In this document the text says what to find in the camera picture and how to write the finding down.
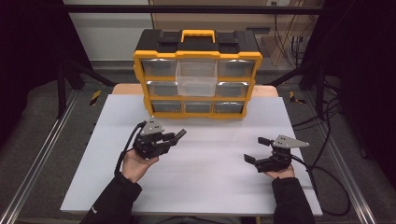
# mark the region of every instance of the storage organizer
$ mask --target storage organizer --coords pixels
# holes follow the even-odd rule
[[[262,55],[250,31],[145,30],[134,72],[157,118],[241,119]]]

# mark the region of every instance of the white table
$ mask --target white table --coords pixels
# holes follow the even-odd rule
[[[61,210],[85,214],[113,177],[120,152],[135,125],[149,119],[142,95],[108,95]],[[138,182],[139,215],[264,216],[274,213],[272,179],[257,173],[244,154],[268,158],[259,136],[295,138],[282,98],[252,97],[244,119],[159,119],[165,133],[187,133]],[[299,148],[291,153],[301,158]],[[315,216],[322,215],[304,167],[296,176]]]

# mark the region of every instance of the black sleeve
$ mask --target black sleeve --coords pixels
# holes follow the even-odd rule
[[[272,186],[276,199],[275,224],[315,223],[311,207],[297,178],[277,178]]]
[[[132,183],[122,173],[116,174],[80,223],[129,223],[132,206],[141,191],[138,184]]]

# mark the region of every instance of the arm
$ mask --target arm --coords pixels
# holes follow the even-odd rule
[[[158,157],[144,160],[134,150],[126,153],[122,173],[114,176],[81,224],[129,223],[134,201],[142,188],[136,183],[159,160]]]
[[[294,176],[292,166],[280,172],[267,172],[274,181],[272,183],[276,199],[274,223],[315,223],[311,207],[305,197],[299,180]]]

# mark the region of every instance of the carrying handle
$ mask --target carrying handle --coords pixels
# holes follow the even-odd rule
[[[211,36],[213,43],[215,43],[214,30],[183,30],[181,33],[181,42],[184,41],[185,36]]]

